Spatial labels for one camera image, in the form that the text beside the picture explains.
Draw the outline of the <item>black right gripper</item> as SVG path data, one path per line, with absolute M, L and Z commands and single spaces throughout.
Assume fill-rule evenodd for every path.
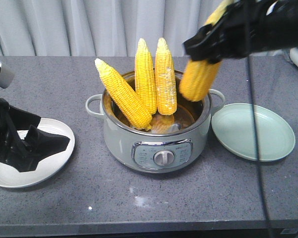
M 222 1 L 211 14 L 211 23 L 183 43 L 185 52 L 192 61 L 214 64 L 267 51 L 265 22 L 272 4 L 272 0 Z

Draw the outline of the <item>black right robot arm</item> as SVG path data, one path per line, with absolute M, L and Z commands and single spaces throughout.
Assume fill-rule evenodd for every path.
M 184 42 L 191 60 L 217 63 L 298 47 L 298 0 L 240 0 Z

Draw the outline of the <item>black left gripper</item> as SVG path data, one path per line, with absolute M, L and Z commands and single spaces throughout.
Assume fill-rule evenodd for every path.
M 37 128 L 41 117 L 0 98 L 0 162 L 20 173 L 37 169 L 40 161 L 66 150 L 70 139 Z M 28 130 L 23 141 L 19 130 Z

